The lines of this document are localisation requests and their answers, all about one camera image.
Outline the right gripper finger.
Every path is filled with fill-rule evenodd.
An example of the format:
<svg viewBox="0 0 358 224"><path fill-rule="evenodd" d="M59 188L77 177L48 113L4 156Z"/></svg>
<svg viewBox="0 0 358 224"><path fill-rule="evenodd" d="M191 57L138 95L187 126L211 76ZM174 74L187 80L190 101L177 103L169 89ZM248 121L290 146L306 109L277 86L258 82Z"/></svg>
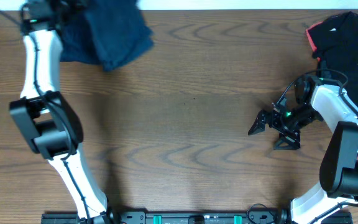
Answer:
<svg viewBox="0 0 358 224"><path fill-rule="evenodd" d="M270 113L266 110L260 110L253 125L248 131L248 135L255 135L265 131L266 124L269 123Z"/></svg>
<svg viewBox="0 0 358 224"><path fill-rule="evenodd" d="M279 139L273 145L274 150L298 150L300 147L300 133L280 133Z"/></svg>

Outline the blue denim shorts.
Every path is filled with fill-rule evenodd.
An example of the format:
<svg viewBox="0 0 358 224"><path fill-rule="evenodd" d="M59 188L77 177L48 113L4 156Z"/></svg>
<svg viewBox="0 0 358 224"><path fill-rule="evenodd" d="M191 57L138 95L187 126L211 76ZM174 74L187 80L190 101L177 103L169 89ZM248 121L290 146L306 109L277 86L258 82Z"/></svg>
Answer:
<svg viewBox="0 0 358 224"><path fill-rule="evenodd" d="M94 0L83 13L89 23L100 66L105 72L123 67L153 47L136 0Z"/></svg>

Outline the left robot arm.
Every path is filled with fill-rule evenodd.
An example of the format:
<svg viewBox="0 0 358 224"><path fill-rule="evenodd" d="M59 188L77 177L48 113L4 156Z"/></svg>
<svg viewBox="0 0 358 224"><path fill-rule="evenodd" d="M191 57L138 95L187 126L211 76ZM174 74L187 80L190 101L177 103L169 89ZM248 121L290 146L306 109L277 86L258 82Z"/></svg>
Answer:
<svg viewBox="0 0 358 224"><path fill-rule="evenodd" d="M42 223L114 223L108 198L85 159L79 117L60 93L64 25L86 1L26 1L20 9L26 50L24 86L9 112L25 142L59 174L76 214L46 214Z"/></svg>

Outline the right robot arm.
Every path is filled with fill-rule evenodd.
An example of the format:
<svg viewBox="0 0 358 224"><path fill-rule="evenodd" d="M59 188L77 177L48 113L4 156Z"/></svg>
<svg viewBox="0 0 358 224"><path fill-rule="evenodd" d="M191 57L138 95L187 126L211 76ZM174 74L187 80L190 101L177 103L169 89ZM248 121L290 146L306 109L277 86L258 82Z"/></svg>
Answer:
<svg viewBox="0 0 358 224"><path fill-rule="evenodd" d="M346 207L358 208L358 107L339 80L305 74L291 84L298 107L281 96L272 111L259 111L248 134L276 129L275 150L300 148L300 130L323 121L332 137L319 168L319 182L281 208L272 223L352 223Z"/></svg>

